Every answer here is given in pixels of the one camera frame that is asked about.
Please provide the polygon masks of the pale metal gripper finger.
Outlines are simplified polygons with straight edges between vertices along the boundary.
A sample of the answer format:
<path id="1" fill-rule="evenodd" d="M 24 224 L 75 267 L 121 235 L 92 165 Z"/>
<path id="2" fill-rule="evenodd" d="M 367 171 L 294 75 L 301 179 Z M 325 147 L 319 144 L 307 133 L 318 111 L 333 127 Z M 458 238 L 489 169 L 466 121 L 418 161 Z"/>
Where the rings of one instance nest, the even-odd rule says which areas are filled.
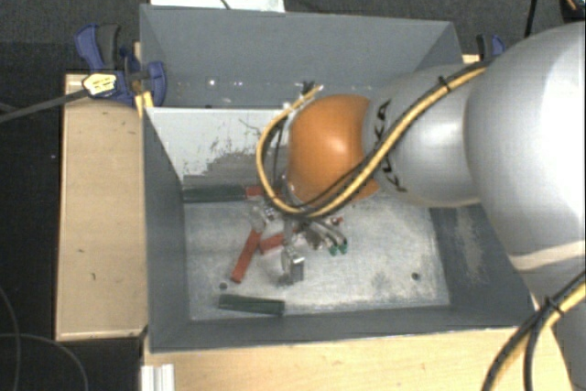
<path id="1" fill-rule="evenodd" d="M 282 275 L 278 282 L 283 286 L 291 286 L 304 280 L 306 257 L 294 247 L 284 247 L 281 252 Z"/>
<path id="2" fill-rule="evenodd" d="M 276 219 L 276 211 L 272 206 L 265 203 L 256 203 L 249 212 L 251 228 L 263 237 L 266 228 Z"/>

